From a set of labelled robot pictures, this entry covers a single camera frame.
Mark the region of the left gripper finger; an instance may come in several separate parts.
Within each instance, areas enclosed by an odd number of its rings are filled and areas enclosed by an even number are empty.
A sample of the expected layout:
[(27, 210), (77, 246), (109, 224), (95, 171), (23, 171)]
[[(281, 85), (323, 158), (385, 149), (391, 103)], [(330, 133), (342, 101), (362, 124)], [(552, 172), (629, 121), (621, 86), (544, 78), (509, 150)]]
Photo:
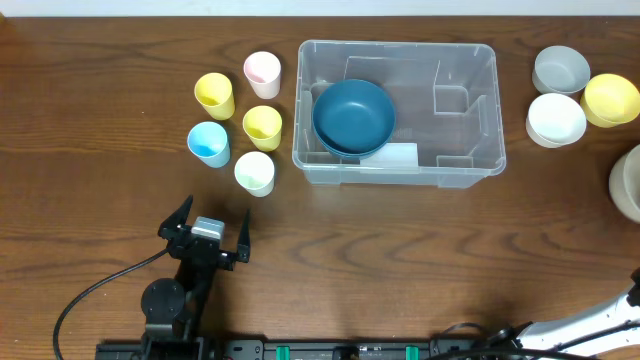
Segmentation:
[(161, 223), (158, 236), (161, 238), (179, 237), (188, 219), (192, 204), (193, 196), (189, 195), (178, 209)]
[(248, 263), (251, 254), (249, 224), (250, 211), (247, 210), (242, 221), (236, 248), (237, 260), (242, 263)]

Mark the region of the dark blue large bowl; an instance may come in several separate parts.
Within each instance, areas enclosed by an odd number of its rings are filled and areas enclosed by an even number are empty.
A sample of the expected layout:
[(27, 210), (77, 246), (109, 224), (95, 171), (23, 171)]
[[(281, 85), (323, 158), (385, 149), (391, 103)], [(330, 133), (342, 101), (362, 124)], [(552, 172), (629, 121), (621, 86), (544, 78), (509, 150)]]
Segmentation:
[(332, 155), (345, 159), (370, 157), (391, 139), (390, 136), (377, 133), (340, 133), (333, 136), (317, 134), (317, 138)]

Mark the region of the white small bowl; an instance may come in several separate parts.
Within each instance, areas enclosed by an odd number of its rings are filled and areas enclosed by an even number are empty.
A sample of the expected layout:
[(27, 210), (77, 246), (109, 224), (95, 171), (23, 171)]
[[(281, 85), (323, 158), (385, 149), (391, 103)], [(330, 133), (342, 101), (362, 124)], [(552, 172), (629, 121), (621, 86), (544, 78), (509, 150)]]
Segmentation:
[(530, 104), (525, 126), (536, 144), (559, 148), (579, 141), (586, 132), (587, 120), (575, 100), (566, 95), (548, 93), (538, 96)]

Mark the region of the beige large bowl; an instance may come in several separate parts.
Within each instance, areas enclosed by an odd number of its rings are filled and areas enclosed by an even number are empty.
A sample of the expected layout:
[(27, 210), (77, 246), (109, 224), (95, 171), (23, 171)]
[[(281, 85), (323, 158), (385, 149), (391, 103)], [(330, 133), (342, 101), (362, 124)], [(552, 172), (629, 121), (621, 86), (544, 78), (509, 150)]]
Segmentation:
[(609, 176), (609, 193), (617, 209), (639, 222), (639, 146), (616, 161)]

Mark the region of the yellow small bowl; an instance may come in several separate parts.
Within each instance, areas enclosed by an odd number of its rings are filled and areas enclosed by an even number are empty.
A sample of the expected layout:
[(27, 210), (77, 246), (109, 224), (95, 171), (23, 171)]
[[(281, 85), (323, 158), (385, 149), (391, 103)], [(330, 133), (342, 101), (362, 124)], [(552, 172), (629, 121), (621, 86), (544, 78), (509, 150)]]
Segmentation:
[(580, 105), (592, 125), (615, 127), (639, 116), (639, 90), (620, 75), (597, 75), (586, 85)]

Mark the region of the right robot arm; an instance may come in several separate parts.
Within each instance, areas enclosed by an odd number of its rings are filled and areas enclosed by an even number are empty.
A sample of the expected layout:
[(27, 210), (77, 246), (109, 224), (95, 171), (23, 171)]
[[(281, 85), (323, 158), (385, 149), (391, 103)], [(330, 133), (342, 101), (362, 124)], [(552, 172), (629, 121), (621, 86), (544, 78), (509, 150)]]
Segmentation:
[(595, 356), (639, 344), (639, 269), (617, 297), (577, 315), (507, 328), (489, 337), (488, 347), (524, 348)]

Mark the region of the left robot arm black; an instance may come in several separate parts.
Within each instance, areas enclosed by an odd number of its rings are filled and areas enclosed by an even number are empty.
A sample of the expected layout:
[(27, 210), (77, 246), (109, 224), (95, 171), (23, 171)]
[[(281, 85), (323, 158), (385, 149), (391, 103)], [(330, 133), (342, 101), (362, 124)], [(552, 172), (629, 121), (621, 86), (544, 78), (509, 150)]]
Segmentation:
[(232, 271), (236, 263), (250, 259), (249, 213), (242, 221), (236, 249), (226, 251), (221, 248), (223, 222), (199, 217), (192, 225), (187, 223), (192, 203), (193, 197), (188, 196), (158, 229), (158, 236), (167, 241), (168, 254), (180, 264), (175, 277), (152, 282), (141, 297), (146, 318), (143, 339), (150, 343), (192, 340), (215, 273)]

